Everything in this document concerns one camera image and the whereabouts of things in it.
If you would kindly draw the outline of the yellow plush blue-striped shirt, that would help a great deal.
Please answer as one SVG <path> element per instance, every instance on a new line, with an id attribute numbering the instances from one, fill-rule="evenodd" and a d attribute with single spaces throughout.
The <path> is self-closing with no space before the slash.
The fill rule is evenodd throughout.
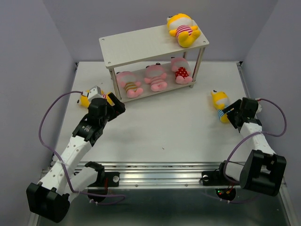
<path id="1" fill-rule="evenodd" d="M 222 91 L 211 91 L 211 97 L 213 105 L 218 113 L 218 118 L 222 123 L 229 123 L 227 115 L 223 112 L 224 108 L 230 105 L 230 100 L 225 92 Z"/>

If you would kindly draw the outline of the pink plush orange-striped shirt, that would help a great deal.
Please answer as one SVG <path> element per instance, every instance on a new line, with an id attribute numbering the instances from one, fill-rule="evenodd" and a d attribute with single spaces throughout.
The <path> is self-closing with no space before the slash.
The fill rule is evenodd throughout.
<path id="1" fill-rule="evenodd" d="M 118 72 L 116 78 L 118 85 L 124 89 L 128 98 L 135 98 L 143 93 L 141 82 L 137 80 L 137 77 L 133 72 Z"/>

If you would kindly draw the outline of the pink plush red polka-dot dress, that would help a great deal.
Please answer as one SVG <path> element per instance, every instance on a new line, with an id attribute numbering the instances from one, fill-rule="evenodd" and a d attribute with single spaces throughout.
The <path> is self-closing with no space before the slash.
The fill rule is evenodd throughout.
<path id="1" fill-rule="evenodd" d="M 187 84 L 193 81 L 191 68 L 183 57 L 171 57 L 171 70 L 175 73 L 177 84 Z"/>

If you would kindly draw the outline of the pink plush pink-striped shirt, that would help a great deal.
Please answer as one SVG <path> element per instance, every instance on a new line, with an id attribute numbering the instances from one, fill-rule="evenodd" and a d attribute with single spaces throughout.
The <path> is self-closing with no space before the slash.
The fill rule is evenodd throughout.
<path id="1" fill-rule="evenodd" d="M 160 63 L 146 67 L 144 81 L 150 85 L 153 92 L 163 91 L 167 88 L 167 73 Z"/>

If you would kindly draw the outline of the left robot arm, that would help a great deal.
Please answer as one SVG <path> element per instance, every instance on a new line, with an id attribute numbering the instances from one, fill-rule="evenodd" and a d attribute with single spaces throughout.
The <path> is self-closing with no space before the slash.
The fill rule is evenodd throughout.
<path id="1" fill-rule="evenodd" d="M 111 104 L 103 97 L 90 101 L 88 113 L 72 132 L 63 153 L 53 151 L 58 158 L 53 167 L 37 184 L 29 184 L 26 195 L 31 212 L 59 223 L 79 194 L 87 194 L 84 190 L 91 184 L 98 186 L 104 182 L 104 166 L 96 162 L 88 162 L 77 175 L 74 171 L 101 137 L 107 122 L 126 110 L 113 93 L 109 93 L 108 97 Z"/>

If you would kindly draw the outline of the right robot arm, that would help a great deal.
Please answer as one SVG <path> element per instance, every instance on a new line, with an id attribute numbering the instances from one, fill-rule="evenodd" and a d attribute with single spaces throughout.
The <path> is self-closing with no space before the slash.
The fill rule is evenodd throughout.
<path id="1" fill-rule="evenodd" d="M 260 101 L 259 98 L 244 97 L 223 110 L 243 139 L 220 164 L 216 178 L 222 184 L 230 182 L 242 189 L 276 196 L 284 176 L 286 159 L 270 147 L 266 136 L 271 133 L 263 131 L 261 121 L 255 117 Z M 244 165 L 239 166 L 230 159 L 244 142 L 247 142 L 250 153 Z"/>

